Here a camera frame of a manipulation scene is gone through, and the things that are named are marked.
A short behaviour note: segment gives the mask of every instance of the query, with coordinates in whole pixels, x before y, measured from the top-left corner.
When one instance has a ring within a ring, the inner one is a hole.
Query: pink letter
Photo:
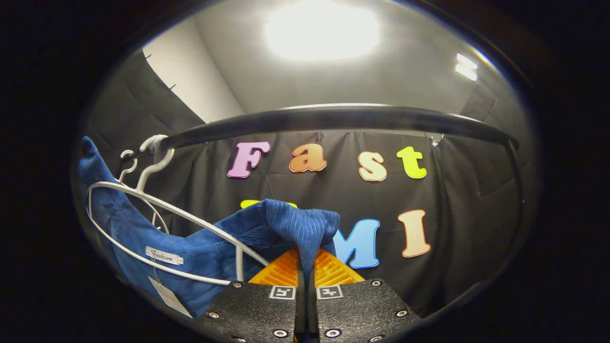
[[[227,176],[242,179],[249,177],[248,162],[250,162],[252,168],[256,167],[259,165],[261,157],[259,150],[263,153],[268,153],[270,149],[271,144],[269,142],[238,143],[237,156],[235,157],[235,162],[233,162],[233,168],[229,170]]]

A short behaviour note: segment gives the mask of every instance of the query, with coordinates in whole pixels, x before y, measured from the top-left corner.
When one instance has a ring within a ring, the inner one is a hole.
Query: letter m
[[[335,243],[337,258],[347,264],[352,253],[354,259],[350,267],[370,268],[379,264],[375,257],[375,232],[379,228],[379,220],[363,219],[354,225],[347,239],[343,238],[341,231],[332,238]]]

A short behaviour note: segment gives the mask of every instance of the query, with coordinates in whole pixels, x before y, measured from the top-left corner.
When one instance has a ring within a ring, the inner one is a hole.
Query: white wall
[[[151,68],[206,123],[243,115],[189,18],[143,48]]]

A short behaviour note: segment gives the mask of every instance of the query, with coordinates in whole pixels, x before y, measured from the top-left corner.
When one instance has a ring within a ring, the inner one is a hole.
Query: clothing label
[[[150,256],[154,259],[158,259],[163,262],[181,265],[184,264],[184,259],[176,254],[166,253],[165,251],[160,251],[157,249],[153,249],[151,247],[146,247],[146,255]]]
[[[162,284],[158,283],[157,281],[154,281],[150,276],[148,277],[148,279],[151,281],[152,286],[157,290],[157,292],[161,296],[161,299],[163,299],[167,306],[193,319],[193,317],[188,313],[187,309],[184,308],[184,305],[182,305],[180,300],[176,298],[174,292],[172,292]]]

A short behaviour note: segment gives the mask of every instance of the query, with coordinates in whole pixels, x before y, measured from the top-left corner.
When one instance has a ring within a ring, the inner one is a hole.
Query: orange letter
[[[288,168],[293,173],[302,173],[306,170],[319,172],[326,167],[324,149],[319,144],[301,145],[292,151],[292,154],[295,157],[288,164]]]
[[[423,255],[431,249],[430,244],[426,243],[426,236],[423,232],[425,215],[424,210],[416,209],[398,216],[398,221],[404,224],[404,235],[407,239],[407,247],[403,251],[405,258]]]

